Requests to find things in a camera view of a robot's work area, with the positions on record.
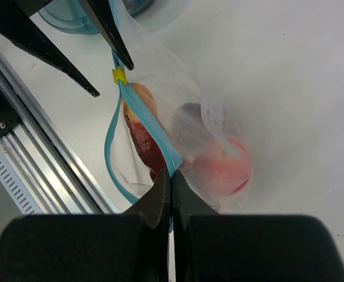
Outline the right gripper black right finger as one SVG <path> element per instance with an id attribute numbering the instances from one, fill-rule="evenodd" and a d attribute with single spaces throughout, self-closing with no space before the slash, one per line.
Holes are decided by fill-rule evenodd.
<path id="1" fill-rule="evenodd" d="M 177 281 L 344 281 L 327 228 L 305 215 L 219 214 L 171 180 Z"/>

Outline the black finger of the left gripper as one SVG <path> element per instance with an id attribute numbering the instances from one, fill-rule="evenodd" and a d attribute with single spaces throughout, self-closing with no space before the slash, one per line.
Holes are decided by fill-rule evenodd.
<path id="1" fill-rule="evenodd" d="M 134 63 L 117 29 L 109 1 L 79 0 L 79 4 L 123 65 L 133 70 Z"/>
<path id="2" fill-rule="evenodd" d="M 17 48 L 68 75 L 93 97 L 98 97 L 100 93 L 30 19 L 49 3 L 44 0 L 0 0 L 0 34 Z"/>

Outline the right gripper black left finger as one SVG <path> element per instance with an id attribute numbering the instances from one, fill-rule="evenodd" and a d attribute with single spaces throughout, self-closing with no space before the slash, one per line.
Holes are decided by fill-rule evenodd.
<path id="1" fill-rule="evenodd" d="M 168 281 L 171 178 L 121 214 L 29 215 L 0 236 L 0 281 Z"/>

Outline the red toy apple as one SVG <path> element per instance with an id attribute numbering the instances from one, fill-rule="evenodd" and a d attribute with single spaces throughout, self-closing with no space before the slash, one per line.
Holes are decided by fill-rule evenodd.
<path id="1" fill-rule="evenodd" d="M 199 187 L 220 197 L 240 192 L 252 175 L 252 160 L 245 145 L 234 137 L 228 137 L 227 140 L 240 153 L 240 159 L 213 140 L 206 144 L 203 152 L 192 162 Z"/>

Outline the clear zip top bag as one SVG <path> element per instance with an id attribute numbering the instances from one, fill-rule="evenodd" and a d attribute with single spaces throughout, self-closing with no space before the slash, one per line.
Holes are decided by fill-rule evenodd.
<path id="1" fill-rule="evenodd" d="M 190 69 L 138 24 L 121 1 L 109 4 L 135 65 L 128 70 L 113 56 L 119 98 L 104 156 L 115 187 L 134 204 L 162 169 L 180 171 L 217 212 L 238 212 L 253 168 L 230 107 L 201 87 Z"/>

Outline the dark red toy fruit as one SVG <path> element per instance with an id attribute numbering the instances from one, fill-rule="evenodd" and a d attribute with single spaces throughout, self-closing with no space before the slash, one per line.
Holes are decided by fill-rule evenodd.
<path id="1" fill-rule="evenodd" d="M 203 123 L 200 103 L 185 103 L 172 116 L 172 133 L 186 150 L 194 152 L 214 140 Z"/>

